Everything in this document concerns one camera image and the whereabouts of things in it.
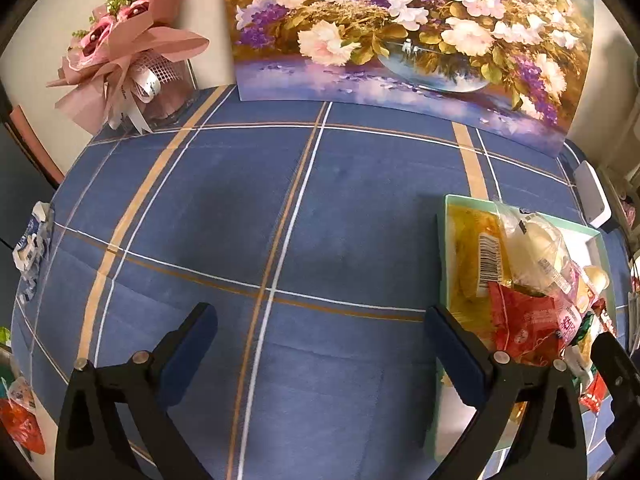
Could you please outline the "yellow jelly cup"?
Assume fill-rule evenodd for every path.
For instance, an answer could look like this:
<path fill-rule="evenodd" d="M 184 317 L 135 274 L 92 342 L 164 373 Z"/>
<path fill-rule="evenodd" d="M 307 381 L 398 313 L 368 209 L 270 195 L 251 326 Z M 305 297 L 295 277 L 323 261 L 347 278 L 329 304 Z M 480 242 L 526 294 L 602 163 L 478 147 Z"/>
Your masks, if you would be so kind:
<path fill-rule="evenodd" d="M 581 314 L 587 312 L 608 288 L 610 278 L 600 266 L 580 266 L 577 270 L 575 306 Z"/>

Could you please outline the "red triangular snack packet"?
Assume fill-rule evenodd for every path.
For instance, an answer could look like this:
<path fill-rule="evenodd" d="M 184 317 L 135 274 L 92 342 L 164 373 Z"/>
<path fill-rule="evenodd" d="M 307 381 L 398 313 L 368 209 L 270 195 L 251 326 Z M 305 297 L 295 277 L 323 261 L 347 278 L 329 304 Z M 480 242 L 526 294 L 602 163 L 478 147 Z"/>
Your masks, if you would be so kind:
<path fill-rule="evenodd" d="M 577 334 L 580 318 L 560 312 L 549 296 L 529 296 L 498 282 L 488 283 L 494 345 L 521 364 L 549 366 Z"/>

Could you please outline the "clear bag white bun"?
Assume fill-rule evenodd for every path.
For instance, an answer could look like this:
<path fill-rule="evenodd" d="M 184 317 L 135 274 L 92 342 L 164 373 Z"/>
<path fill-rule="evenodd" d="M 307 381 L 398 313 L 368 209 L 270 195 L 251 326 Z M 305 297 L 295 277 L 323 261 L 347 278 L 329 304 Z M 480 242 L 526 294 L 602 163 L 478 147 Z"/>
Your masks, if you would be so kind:
<path fill-rule="evenodd" d="M 563 234 L 542 214 L 495 202 L 514 285 L 534 295 L 574 300 L 577 285 Z"/>

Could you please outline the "yellow cake snack packet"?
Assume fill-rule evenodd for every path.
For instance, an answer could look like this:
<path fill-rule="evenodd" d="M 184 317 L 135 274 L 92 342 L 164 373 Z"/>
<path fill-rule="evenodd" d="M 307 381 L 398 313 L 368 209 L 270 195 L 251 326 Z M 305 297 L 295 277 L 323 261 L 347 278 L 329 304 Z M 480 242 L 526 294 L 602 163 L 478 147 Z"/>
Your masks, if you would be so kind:
<path fill-rule="evenodd" d="M 452 205 L 447 208 L 448 310 L 488 344 L 494 338 L 488 283 L 512 283 L 498 216 L 490 211 Z"/>

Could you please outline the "long red patterned packet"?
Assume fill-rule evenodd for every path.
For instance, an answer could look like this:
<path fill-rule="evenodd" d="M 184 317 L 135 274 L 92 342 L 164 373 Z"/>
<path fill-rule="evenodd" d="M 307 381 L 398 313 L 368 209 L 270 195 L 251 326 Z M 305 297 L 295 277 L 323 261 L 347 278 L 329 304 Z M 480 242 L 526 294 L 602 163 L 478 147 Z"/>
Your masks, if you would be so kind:
<path fill-rule="evenodd" d="M 588 411 L 597 415 L 601 411 L 607 391 L 608 389 L 606 388 L 604 379 L 601 374 L 597 372 L 586 391 L 580 395 L 579 403 Z"/>

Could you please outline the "orange plastic bag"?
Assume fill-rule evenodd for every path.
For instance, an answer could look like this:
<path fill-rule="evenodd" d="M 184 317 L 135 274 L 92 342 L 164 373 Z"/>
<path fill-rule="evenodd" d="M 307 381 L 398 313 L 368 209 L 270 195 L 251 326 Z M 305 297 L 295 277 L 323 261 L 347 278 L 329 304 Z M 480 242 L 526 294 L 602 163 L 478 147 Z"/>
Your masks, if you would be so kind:
<path fill-rule="evenodd" d="M 1 422 L 17 444 L 29 452 L 46 454 L 46 445 L 36 417 L 34 394 L 24 377 L 10 384 L 1 378 Z"/>

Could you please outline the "teal white shallow box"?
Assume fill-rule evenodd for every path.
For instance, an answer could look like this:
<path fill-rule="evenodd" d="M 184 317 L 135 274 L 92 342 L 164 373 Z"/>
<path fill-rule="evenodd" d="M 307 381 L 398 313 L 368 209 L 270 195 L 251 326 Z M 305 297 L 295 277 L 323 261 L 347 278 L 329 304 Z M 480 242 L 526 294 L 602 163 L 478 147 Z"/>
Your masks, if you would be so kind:
<path fill-rule="evenodd" d="M 496 224 L 496 204 L 489 200 L 447 194 L 442 200 L 442 208 L 437 214 L 439 230 L 438 242 L 442 278 L 440 279 L 440 302 L 451 312 L 457 321 L 467 330 L 480 337 L 487 347 L 491 345 L 492 325 L 489 316 L 489 304 L 486 298 L 467 300 L 460 289 L 457 264 L 461 261 L 457 248 L 461 231 L 459 223 L 454 221 L 457 212 L 468 212 L 474 220 L 480 219 Z M 595 229 L 578 223 L 553 217 L 546 219 L 563 235 L 570 256 L 582 266 L 596 264 L 605 272 L 611 271 L 603 236 Z M 445 458 L 454 447 L 465 427 L 474 415 L 474 408 L 465 405 L 454 385 L 447 377 L 444 367 L 437 367 L 436 404 L 434 422 L 425 447 L 432 451 L 435 460 Z"/>

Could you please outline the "white wooden shelf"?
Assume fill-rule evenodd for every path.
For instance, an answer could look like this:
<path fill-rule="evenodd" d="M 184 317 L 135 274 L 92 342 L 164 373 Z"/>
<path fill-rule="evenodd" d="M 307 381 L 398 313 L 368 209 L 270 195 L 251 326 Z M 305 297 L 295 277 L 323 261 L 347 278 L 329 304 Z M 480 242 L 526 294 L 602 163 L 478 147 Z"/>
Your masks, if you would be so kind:
<path fill-rule="evenodd" d="M 597 166 L 612 218 L 632 254 L 639 250 L 639 102 L 602 146 Z"/>

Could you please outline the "white rectangular device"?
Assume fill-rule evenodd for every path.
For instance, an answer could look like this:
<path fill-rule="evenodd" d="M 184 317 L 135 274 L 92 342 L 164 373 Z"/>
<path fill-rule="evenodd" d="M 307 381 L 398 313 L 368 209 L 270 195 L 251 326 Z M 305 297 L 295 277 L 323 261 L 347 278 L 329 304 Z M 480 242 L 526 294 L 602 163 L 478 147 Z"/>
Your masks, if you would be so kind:
<path fill-rule="evenodd" d="M 597 171 L 583 160 L 575 168 L 573 176 L 587 222 L 595 229 L 602 228 L 612 218 L 612 211 Z"/>

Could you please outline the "crumpled blue white wrapper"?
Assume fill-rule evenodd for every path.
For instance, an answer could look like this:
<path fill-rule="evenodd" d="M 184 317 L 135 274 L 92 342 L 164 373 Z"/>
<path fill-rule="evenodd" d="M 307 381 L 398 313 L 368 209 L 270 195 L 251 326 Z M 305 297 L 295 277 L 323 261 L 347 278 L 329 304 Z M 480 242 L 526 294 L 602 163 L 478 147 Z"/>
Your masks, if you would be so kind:
<path fill-rule="evenodd" d="M 25 232 L 15 245 L 12 257 L 21 274 L 23 289 L 17 294 L 17 302 L 26 306 L 35 296 L 39 280 L 40 264 L 50 247 L 54 209 L 50 203 L 37 202 L 32 207 Z"/>

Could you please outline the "blue plaid tablecloth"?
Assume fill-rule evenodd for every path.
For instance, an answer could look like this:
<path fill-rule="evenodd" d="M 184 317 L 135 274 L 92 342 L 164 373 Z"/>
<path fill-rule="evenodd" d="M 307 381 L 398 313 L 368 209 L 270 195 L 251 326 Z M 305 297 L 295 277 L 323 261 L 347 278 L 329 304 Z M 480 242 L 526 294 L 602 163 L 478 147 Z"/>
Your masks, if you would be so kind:
<path fill-rule="evenodd" d="M 98 365 L 153 348 L 201 301 L 218 333 L 170 414 L 217 479 L 425 479 L 447 195 L 582 222 L 574 143 L 548 156 L 378 107 L 205 91 L 178 125 L 102 132 L 53 196 L 13 348 L 58 417 L 80 338 Z"/>

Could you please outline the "floral still life painting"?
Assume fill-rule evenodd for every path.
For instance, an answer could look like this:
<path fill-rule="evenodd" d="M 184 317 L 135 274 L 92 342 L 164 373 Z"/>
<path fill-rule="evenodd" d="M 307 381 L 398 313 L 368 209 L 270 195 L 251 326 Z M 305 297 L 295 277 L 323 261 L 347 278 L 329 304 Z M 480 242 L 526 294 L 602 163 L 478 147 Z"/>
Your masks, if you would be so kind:
<path fill-rule="evenodd" d="M 224 0 L 243 99 L 444 118 L 556 154 L 590 61 L 593 0 Z"/>

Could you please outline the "pink paper flower bouquet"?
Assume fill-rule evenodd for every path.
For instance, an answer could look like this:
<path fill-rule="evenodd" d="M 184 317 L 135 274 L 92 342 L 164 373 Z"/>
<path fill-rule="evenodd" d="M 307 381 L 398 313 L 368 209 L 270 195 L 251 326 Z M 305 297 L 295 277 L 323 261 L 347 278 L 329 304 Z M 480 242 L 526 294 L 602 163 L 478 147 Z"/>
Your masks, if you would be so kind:
<path fill-rule="evenodd" d="M 68 87 L 55 108 L 95 136 L 129 119 L 140 133 L 167 122 L 194 98 L 188 62 L 205 37 L 172 26 L 180 0 L 106 0 L 88 29 L 74 32 L 49 87 Z"/>

